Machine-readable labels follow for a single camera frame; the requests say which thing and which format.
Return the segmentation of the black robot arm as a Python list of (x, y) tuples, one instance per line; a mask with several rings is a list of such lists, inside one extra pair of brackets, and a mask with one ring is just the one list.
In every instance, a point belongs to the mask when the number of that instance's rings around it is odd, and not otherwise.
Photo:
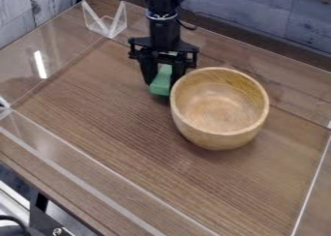
[(199, 48), (182, 39), (182, 28), (195, 30), (179, 20), (179, 7), (186, 0), (144, 0), (148, 36), (128, 40), (131, 59), (140, 63), (144, 83), (150, 85), (158, 76), (158, 66), (170, 65), (170, 86), (198, 64)]

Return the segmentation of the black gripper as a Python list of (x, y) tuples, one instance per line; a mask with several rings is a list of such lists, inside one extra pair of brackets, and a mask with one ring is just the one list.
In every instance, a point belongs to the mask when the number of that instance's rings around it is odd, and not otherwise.
[(199, 48), (179, 40), (171, 48), (155, 47), (151, 43), (151, 37), (131, 38), (130, 44), (130, 58), (140, 62), (144, 83), (147, 85), (154, 81), (158, 74), (158, 63), (172, 64), (176, 59), (184, 62), (176, 62), (172, 65), (171, 85), (187, 72), (188, 68), (195, 68), (198, 64)]

